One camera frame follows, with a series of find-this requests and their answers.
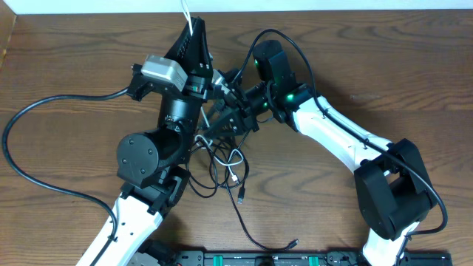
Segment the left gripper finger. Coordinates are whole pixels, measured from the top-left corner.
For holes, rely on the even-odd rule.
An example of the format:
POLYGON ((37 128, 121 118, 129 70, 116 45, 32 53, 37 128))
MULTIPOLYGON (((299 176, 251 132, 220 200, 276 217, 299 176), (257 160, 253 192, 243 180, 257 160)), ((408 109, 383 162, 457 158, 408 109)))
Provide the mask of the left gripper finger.
POLYGON ((191 17, 191 25, 185 25, 179 38, 164 56, 176 61, 188 75, 204 76, 204 24, 200 17, 191 17))
POLYGON ((201 44, 202 44, 202 51, 203 51, 203 72, 204 77, 207 79, 212 79, 213 77, 213 67, 212 67, 212 58, 211 54, 208 48, 208 42, 207 42, 207 35, 206 35, 206 28, 205 28, 205 21, 201 21, 201 44))

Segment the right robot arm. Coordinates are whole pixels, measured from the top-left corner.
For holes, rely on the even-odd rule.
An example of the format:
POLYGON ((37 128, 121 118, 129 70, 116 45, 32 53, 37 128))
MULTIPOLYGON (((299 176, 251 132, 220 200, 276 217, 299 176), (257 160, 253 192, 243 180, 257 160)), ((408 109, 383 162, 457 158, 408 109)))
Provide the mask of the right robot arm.
POLYGON ((224 126, 236 134, 257 130, 257 116, 270 111, 315 140, 354 175, 358 206, 370 227, 361 252, 367 264, 400 265, 418 225, 443 206, 417 146, 379 137, 336 111, 313 84, 296 80, 278 41, 263 41, 251 52, 261 82, 248 91, 239 91, 238 69, 214 71, 212 82, 225 97, 214 105, 221 115, 205 136, 215 138, 224 126))

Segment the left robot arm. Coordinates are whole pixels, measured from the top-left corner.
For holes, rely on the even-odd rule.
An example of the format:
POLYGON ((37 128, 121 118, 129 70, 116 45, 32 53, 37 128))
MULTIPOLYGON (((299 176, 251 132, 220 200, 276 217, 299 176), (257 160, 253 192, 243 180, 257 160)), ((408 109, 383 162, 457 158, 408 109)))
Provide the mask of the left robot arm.
POLYGON ((125 136, 117 147, 124 181, 113 216, 79 260, 80 265, 126 265, 183 194, 202 105, 215 96, 205 22, 191 18, 170 50, 132 67, 127 95, 140 101, 161 94, 155 129, 125 136))

